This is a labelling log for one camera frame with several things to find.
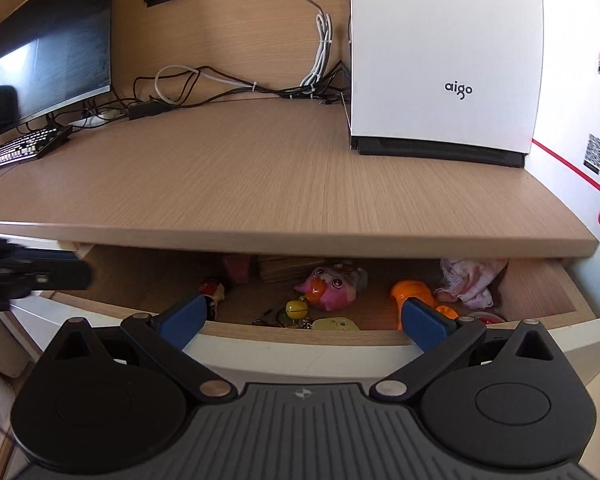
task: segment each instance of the yellow toy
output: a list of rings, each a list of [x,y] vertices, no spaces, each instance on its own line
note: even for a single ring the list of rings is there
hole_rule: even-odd
[[[314,330],[360,330],[358,326],[347,317],[323,317],[316,319],[311,325]]]
[[[309,306],[304,300],[304,296],[299,300],[291,300],[285,307],[286,316],[289,319],[303,319],[309,315]]]

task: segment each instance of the desk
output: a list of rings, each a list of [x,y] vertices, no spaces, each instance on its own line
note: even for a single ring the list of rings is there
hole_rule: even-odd
[[[524,170],[361,156],[344,109],[259,99],[79,132],[0,174],[0,233],[245,253],[589,256]]]

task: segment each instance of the wooden panel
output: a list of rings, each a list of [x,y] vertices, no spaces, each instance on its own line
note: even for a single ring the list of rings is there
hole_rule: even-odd
[[[0,446],[0,480],[4,478],[4,473],[9,465],[9,460],[14,449],[13,431],[9,428],[7,436],[2,440]]]
[[[577,312],[580,321],[594,319],[564,267],[556,261],[512,260],[500,283],[505,319],[541,318]]]
[[[589,256],[598,244],[524,170],[361,156],[341,107],[279,99],[74,135],[0,177],[0,232],[309,256]]]
[[[120,318],[139,310],[162,312],[181,298],[195,293],[205,277],[222,274],[220,255],[212,253],[96,246],[85,260],[96,271],[96,280],[90,290],[57,292],[54,301]],[[437,260],[360,258],[356,264],[368,272],[367,289],[351,306],[341,311],[325,313],[312,307],[313,318],[345,316],[363,331],[395,331],[398,311],[390,296],[392,285],[398,280],[411,279],[423,281],[434,290],[442,277]],[[301,282],[263,283],[259,277],[251,276],[247,285],[236,285],[226,295],[218,309],[218,321],[250,325],[264,311],[270,308],[277,311],[288,300],[297,298],[294,286]],[[530,317],[541,319],[548,328],[594,318],[588,304],[556,261],[512,260],[500,284],[499,295],[502,304],[493,311],[510,321],[500,328],[513,328],[517,321]],[[108,304],[116,307],[109,311]],[[470,312],[462,306],[456,306],[456,310],[460,314]]]
[[[333,19],[331,62],[348,60],[350,0],[315,1]],[[113,0],[112,26],[113,81],[125,95],[136,76],[169,64],[208,64],[273,88],[293,87],[311,69],[318,40],[315,9],[302,0],[173,0],[151,8],[143,0]],[[146,98],[152,83],[143,88]],[[226,86],[205,81],[200,88],[208,96]]]
[[[30,336],[29,332],[24,329],[13,312],[10,310],[6,312],[0,312],[0,321],[5,325],[5,327],[7,327],[16,341],[25,349],[32,361],[37,362],[42,355],[42,350]]]
[[[361,330],[359,332],[321,332],[320,330],[284,330],[207,321],[201,334],[249,341],[326,346],[406,346],[413,344],[398,330]]]

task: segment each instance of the bolt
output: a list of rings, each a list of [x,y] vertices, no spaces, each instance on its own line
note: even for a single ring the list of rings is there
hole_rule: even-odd
[[[400,381],[380,381],[376,384],[376,392],[385,397],[400,397],[407,392],[407,385]]]
[[[207,397],[224,397],[231,393],[231,385],[227,381],[207,381],[200,384],[200,391]]]

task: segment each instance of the orange toy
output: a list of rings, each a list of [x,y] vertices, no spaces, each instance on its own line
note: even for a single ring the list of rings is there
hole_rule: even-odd
[[[436,308],[438,306],[429,287],[424,283],[416,282],[415,280],[402,280],[401,282],[396,283],[391,288],[391,295],[398,303],[398,330],[402,330],[402,316],[400,313],[402,311],[402,304],[407,298],[418,298],[423,303],[428,304],[431,308]]]
[[[439,305],[436,307],[436,310],[443,316],[448,317],[449,319],[455,319],[456,317],[458,317],[458,313],[447,305]]]

